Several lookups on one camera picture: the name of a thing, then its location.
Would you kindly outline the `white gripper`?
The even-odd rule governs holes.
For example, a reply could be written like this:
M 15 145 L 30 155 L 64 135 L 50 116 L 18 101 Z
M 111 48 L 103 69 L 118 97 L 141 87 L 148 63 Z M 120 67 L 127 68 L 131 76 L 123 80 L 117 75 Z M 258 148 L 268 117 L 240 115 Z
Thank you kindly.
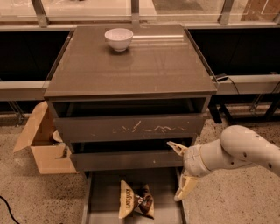
M 178 190 L 174 200 L 184 200 L 198 183 L 197 178 L 201 178 L 210 173 L 202 158 L 202 146 L 194 145 L 189 148 L 186 146 L 168 141 L 167 144 L 179 155 L 183 156 L 184 174 L 180 175 Z

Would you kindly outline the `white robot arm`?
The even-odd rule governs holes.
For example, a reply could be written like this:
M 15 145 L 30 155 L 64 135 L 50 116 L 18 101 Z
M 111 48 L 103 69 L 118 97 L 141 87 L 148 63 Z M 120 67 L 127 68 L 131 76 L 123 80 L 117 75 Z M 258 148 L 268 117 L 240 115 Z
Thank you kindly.
M 196 186 L 199 178 L 219 169 L 237 169 L 260 165 L 280 176 L 280 149 L 252 129 L 232 125 L 226 127 L 220 138 L 211 143 L 186 147 L 167 143 L 183 159 L 178 190 L 174 199 L 181 201 Z

